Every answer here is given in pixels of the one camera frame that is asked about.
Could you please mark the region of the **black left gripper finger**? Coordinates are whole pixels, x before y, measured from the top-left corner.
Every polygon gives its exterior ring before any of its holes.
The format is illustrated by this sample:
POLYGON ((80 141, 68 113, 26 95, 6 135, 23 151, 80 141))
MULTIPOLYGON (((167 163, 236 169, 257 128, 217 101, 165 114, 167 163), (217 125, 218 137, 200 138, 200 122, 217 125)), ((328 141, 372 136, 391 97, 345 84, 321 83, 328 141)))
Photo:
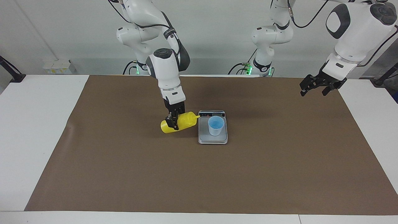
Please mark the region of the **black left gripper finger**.
POLYGON ((321 84, 321 79, 317 76, 307 75, 301 82, 300 82, 300 95, 305 96, 308 91, 314 88, 318 88, 321 84))
POLYGON ((341 81, 324 81, 325 88, 322 91, 322 95, 326 96, 330 91, 339 89, 341 81))

